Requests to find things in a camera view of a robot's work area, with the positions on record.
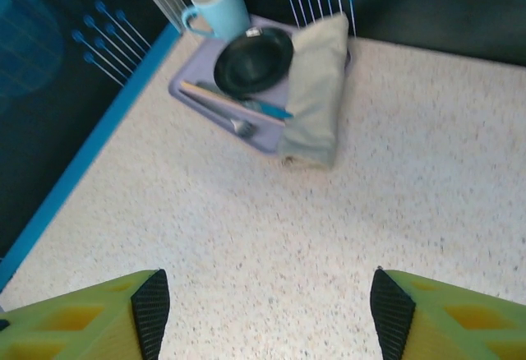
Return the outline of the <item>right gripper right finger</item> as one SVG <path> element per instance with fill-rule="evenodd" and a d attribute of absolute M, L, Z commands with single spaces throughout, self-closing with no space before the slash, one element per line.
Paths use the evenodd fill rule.
<path fill-rule="evenodd" d="M 384 359 L 525 357 L 525 307 L 517 302 L 379 268 L 370 308 Z"/>

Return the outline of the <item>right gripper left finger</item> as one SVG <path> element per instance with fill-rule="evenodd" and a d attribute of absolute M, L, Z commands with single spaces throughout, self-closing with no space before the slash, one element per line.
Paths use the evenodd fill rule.
<path fill-rule="evenodd" d="M 3 359 L 157 359 L 170 309 L 165 270 L 142 270 L 1 315 Z"/>

